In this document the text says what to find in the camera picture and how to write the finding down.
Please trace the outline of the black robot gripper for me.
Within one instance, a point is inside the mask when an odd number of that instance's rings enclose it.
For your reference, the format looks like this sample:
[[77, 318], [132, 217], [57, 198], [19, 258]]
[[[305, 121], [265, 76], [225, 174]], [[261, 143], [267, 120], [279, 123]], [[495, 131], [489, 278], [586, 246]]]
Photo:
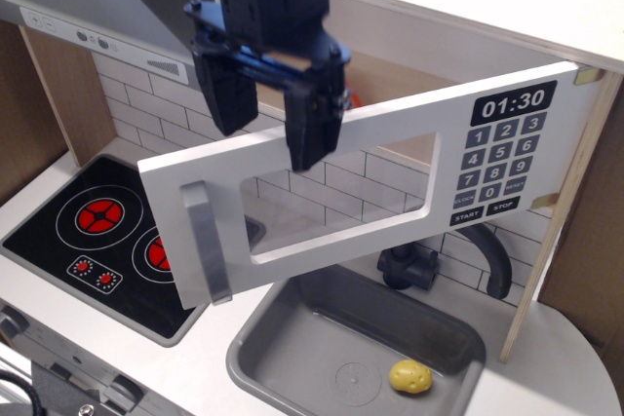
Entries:
[[325, 30], [330, 0], [190, 0], [192, 55], [204, 99], [229, 136], [258, 116], [256, 83], [285, 90], [292, 170], [336, 149], [349, 51]]

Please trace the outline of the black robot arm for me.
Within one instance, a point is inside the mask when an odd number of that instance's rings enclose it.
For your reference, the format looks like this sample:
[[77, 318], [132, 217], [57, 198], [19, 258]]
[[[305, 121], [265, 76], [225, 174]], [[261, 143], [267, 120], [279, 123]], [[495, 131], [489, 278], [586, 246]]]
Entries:
[[258, 115], [256, 87], [283, 93], [292, 170], [310, 170], [337, 146], [351, 106], [350, 51], [323, 26], [330, 0], [190, 0], [191, 52], [217, 128], [231, 135]]

